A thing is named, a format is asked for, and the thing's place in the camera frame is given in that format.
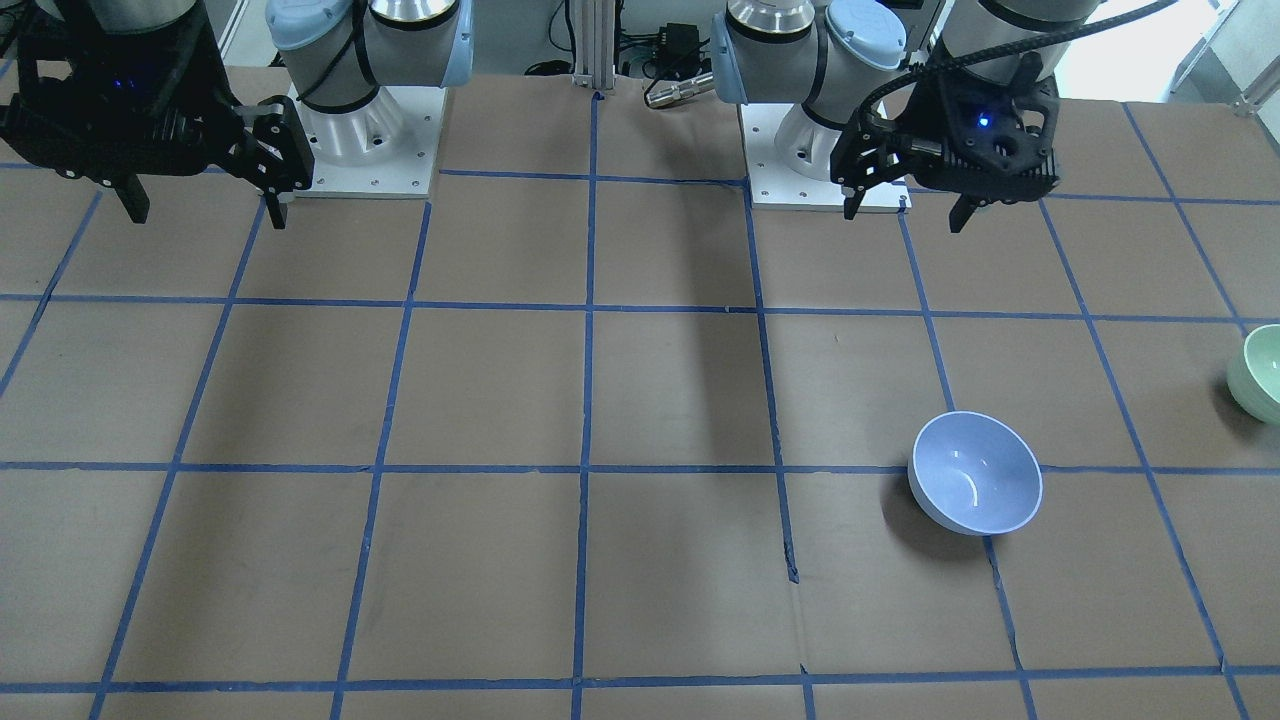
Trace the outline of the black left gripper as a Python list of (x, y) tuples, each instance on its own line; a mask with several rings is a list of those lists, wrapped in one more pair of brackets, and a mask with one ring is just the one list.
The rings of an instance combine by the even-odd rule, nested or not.
[(954, 234), (993, 201), (1036, 201), (1056, 190), (1060, 99), (1042, 70), (1041, 54), (1025, 53), (1004, 82), (966, 69), (918, 79), (893, 120), (855, 110), (829, 155), (844, 219), (856, 217), (870, 190), (906, 176), (959, 195), (948, 210)]

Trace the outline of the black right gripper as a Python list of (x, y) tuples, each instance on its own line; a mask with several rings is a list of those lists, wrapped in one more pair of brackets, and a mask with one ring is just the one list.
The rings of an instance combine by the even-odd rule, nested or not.
[(3, 140), (36, 167), (113, 191), (134, 224), (150, 213), (140, 176), (195, 176), (239, 156), (278, 231), (312, 188), (297, 105), (241, 106), (201, 1), (37, 1), (15, 50)]

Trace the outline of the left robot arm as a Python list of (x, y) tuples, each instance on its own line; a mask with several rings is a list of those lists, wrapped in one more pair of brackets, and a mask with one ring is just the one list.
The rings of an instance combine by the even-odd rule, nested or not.
[(905, 179), (982, 208), (1061, 182), (1055, 68), (1094, 1), (728, 1), (708, 53), (763, 208), (902, 211)]

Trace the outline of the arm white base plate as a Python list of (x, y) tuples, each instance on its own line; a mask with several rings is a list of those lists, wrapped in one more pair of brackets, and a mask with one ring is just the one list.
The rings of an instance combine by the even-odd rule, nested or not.
[(315, 158), (316, 199), (430, 199), (451, 91), (384, 87), (365, 108), (347, 114), (298, 105)]
[(829, 176), (838, 131), (799, 104), (739, 108), (753, 205), (765, 210), (842, 211), (846, 196)]

